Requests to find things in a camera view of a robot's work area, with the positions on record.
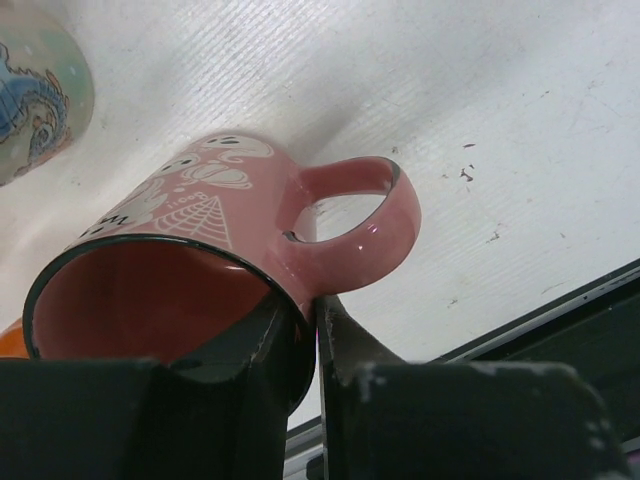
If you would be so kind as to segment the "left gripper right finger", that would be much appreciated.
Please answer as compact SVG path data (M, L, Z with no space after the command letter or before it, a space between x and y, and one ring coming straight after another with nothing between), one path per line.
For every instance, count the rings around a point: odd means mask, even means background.
M409 363L314 303L328 479L628 479L602 399L562 363Z

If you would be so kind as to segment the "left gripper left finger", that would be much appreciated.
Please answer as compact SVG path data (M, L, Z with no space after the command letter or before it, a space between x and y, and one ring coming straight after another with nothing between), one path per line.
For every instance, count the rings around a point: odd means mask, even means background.
M279 479L287 420L313 372L297 310L266 296L170 366L1 363L5 479Z

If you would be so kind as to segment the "pink ghost pattern mug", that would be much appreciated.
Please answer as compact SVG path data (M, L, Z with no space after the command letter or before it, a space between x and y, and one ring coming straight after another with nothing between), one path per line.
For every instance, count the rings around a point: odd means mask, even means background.
M389 158L305 166L263 137L215 132L41 271L24 303L25 348L38 360L171 364L274 294L293 316L296 408L314 371L313 301L389 275L421 223L415 188Z

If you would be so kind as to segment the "orange mug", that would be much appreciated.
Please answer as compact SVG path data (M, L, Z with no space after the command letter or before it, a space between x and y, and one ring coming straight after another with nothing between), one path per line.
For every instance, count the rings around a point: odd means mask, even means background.
M28 359L26 344L24 341L22 319L18 318L0 335L0 357Z

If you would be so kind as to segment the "cream seahorse pattern mug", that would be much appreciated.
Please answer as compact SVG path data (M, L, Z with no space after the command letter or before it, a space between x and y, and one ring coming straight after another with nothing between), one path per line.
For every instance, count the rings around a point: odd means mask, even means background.
M42 9L1 3L1 184L67 149L94 108L89 66L73 36Z

